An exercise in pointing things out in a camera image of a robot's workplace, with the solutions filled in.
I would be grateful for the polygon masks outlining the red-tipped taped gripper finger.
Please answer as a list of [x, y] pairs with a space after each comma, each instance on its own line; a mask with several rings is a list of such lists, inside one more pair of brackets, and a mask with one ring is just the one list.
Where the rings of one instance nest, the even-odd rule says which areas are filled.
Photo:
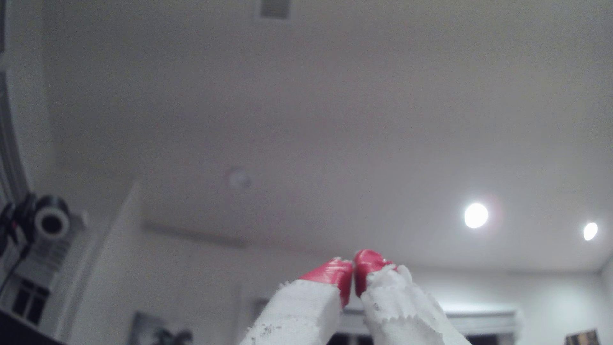
[[409, 269], [363, 249], [354, 257], [356, 295], [374, 344], [470, 344]]
[[349, 302], [353, 270], [334, 258], [281, 285], [240, 344], [326, 344]]

